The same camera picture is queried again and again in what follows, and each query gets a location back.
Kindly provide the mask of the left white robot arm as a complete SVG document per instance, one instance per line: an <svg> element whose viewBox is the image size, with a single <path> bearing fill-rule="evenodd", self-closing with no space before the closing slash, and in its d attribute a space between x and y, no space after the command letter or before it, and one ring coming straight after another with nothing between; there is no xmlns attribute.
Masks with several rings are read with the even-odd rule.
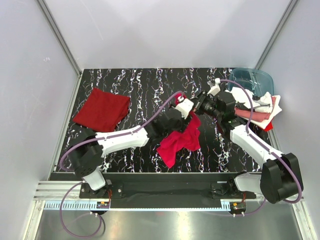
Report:
<svg viewBox="0 0 320 240"><path fill-rule="evenodd" d="M72 145L62 156L70 158L72 170L77 177L97 191L107 185L98 168L100 159L108 154L128 148L141 148L149 142L160 142L173 132L183 133L191 123L191 113L174 107L152 116L143 125L114 131L94 133L88 139Z"/></svg>

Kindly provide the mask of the bright pink-red t-shirt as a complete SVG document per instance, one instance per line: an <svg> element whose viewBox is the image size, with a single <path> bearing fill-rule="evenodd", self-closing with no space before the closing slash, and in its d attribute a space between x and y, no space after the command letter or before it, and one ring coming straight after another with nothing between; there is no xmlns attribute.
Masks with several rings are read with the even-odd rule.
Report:
<svg viewBox="0 0 320 240"><path fill-rule="evenodd" d="M156 149L159 156L168 168L172 168L176 163L176 153L181 149L197 151L200 149L199 127L201 121L194 112L190 112L191 120L184 132L173 131L168 137L160 142Z"/></svg>

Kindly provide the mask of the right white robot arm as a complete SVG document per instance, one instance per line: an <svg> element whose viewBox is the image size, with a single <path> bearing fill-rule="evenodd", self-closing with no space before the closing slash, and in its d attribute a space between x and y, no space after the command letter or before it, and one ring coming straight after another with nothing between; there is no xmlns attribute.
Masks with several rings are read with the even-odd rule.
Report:
<svg viewBox="0 0 320 240"><path fill-rule="evenodd" d="M261 168L261 173L239 173L231 181L235 191L263 195L272 204L295 204L301 200L304 187L297 157L282 153L258 137L249 123L236 115L236 101L231 93L220 91L210 96L203 91L191 101L195 114L213 117L221 134L241 147Z"/></svg>

